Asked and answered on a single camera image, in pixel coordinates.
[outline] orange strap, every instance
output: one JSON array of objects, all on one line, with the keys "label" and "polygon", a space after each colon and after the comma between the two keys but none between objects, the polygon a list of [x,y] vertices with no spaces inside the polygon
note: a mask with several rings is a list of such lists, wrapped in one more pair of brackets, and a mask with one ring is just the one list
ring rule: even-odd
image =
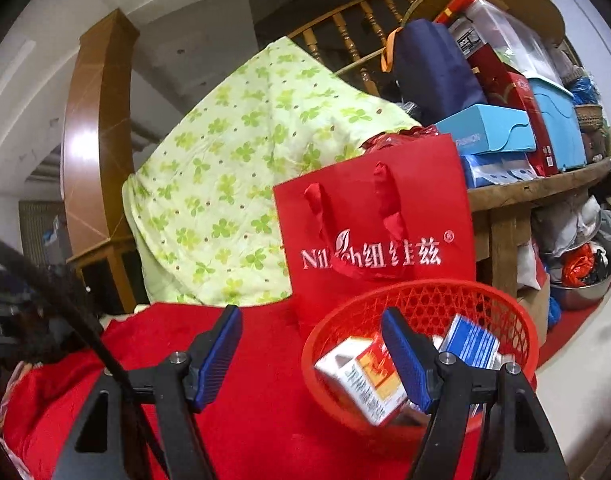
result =
[{"label": "orange strap", "polygon": [[394,36],[396,36],[396,33],[400,30],[403,30],[403,28],[395,28],[387,37],[385,48],[381,53],[381,72],[392,71],[392,65],[394,63]]}]

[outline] black cable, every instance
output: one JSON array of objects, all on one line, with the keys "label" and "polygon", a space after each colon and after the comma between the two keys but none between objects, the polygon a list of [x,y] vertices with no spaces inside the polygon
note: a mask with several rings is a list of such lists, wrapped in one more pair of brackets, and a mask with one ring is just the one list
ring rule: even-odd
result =
[{"label": "black cable", "polygon": [[89,327],[89,325],[87,325],[87,323],[85,323],[85,320],[80,316],[80,313],[77,311],[76,307],[71,304],[70,300],[50,283],[48,276],[41,269],[35,267],[34,264],[22,254],[1,241],[0,265],[19,278],[22,278],[32,289],[41,294],[58,313],[63,316],[63,319],[76,330],[80,338],[96,352],[96,355],[112,374],[114,380],[121,386],[125,398],[134,407],[136,420],[143,430],[145,441],[152,450],[154,458],[167,475],[168,469],[165,463],[165,454],[145,416],[143,406],[141,406],[136,399],[136,394],[132,388],[125,368],[114,359],[114,356],[103,344],[103,341],[101,341],[100,337]]}]

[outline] red ribbon handle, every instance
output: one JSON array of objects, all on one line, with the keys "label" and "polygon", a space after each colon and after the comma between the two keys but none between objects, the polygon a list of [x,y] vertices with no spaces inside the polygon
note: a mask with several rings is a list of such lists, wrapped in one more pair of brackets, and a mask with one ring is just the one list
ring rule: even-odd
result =
[{"label": "red ribbon handle", "polygon": [[[390,168],[378,162],[374,171],[375,198],[379,216],[394,248],[399,250],[408,231],[401,213],[401,196]],[[319,226],[319,238],[330,253],[330,265],[336,272],[356,280],[396,280],[403,274],[403,264],[394,267],[394,272],[376,272],[370,267],[358,267],[344,260],[335,247],[336,226],[330,198],[319,182],[310,184],[303,193]]]}]

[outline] floor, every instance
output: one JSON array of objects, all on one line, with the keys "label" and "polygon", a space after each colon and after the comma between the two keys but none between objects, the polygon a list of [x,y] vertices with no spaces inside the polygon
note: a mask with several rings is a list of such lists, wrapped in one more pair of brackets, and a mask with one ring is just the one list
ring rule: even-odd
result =
[{"label": "floor", "polygon": [[570,477],[578,478],[611,429],[611,292],[537,380]]}]

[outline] wicker basket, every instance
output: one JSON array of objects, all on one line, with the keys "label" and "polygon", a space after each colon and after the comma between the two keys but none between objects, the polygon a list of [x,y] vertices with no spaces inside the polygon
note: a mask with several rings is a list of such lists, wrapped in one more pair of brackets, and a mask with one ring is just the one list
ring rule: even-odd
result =
[{"label": "wicker basket", "polygon": [[590,134],[603,126],[603,107],[601,105],[577,105],[574,109],[583,132]]}]

